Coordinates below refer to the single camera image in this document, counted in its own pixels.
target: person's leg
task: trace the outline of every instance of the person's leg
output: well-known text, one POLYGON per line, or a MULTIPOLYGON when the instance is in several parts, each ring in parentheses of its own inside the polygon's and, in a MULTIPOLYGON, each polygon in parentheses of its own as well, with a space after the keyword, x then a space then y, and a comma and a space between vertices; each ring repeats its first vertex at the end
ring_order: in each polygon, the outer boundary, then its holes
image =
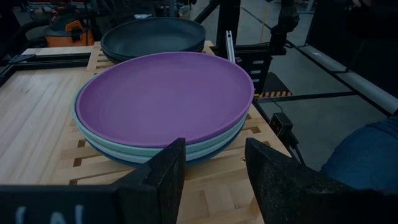
POLYGON ((350 134, 321 173, 356 189, 398 190, 398 119, 385 119, 350 134))

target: purple plate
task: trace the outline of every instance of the purple plate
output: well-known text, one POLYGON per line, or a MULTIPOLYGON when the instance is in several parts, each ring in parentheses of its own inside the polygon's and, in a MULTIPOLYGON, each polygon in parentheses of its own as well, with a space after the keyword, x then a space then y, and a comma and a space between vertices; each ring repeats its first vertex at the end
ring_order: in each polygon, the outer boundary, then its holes
POLYGON ((109 141, 165 147, 176 138, 204 141, 232 128, 254 88, 239 66, 212 55, 171 52, 120 63, 81 91, 81 123, 109 141))

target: light blue plate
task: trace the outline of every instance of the light blue plate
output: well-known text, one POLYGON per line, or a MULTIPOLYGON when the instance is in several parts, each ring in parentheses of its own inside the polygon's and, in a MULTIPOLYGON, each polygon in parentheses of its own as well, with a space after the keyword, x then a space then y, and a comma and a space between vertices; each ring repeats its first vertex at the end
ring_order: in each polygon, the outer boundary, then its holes
MULTIPOLYGON (((209 155, 209 154, 217 151, 219 148, 226 145, 232 138, 234 138, 235 135, 237 135, 240 132, 242 127, 243 127, 243 124, 241 124, 241 126, 237 130, 235 130, 232 134, 230 134, 227 138, 225 138, 224 140, 222 140, 206 149, 202 149, 200 151, 196 151, 196 152, 192 152, 192 153, 187 153, 186 161, 188 162, 188 161, 192 161, 195 159, 199 159, 201 157, 205 157, 206 155, 209 155)), ((115 151, 115 150, 107 148, 106 146, 102 145, 101 143, 96 142, 94 139, 92 139, 88 136, 85 136, 85 137, 86 137, 87 141, 90 144, 92 144, 92 146, 94 148, 96 148, 97 150, 104 152, 105 154, 108 154, 115 158, 124 160, 124 161, 143 164, 152 158, 152 156, 137 156, 137 155, 126 154, 123 152, 115 151)))
MULTIPOLYGON (((96 134, 92 133, 90 130, 86 129, 84 127, 84 125, 80 122, 80 120, 78 119, 78 116, 76 113, 76 100, 77 100, 78 95, 80 94, 81 90, 84 88, 84 86, 86 84, 84 84, 79 89, 79 91, 77 92, 77 94, 75 96, 75 99, 73 100, 73 104, 72 104, 73 119, 75 120, 76 125, 78 126, 78 129, 83 133, 85 138, 90 139, 90 142, 96 142, 96 143, 102 145, 103 147, 112 150, 113 152, 120 152, 122 154, 130 154, 130 155, 132 154, 135 156, 142 156, 142 157, 145 157, 147 160, 148 160, 148 157, 152 157, 162 150, 162 148, 134 147, 134 146, 118 144, 118 143, 109 141, 107 139, 104 139, 100 136, 97 136, 96 134)), ((230 137, 233 133, 236 133, 243 126, 243 124, 246 120, 246 115, 247 115, 247 112, 241 118, 241 120, 238 121, 238 123, 236 123, 231 129, 223 132, 222 134, 220 134, 216 137, 213 137, 211 139, 207 139, 206 141, 187 145, 187 148, 186 148, 187 156, 188 156, 188 154, 208 149, 209 147, 214 146, 215 144, 218 144, 221 141, 224 142, 224 140, 226 138, 230 137)))

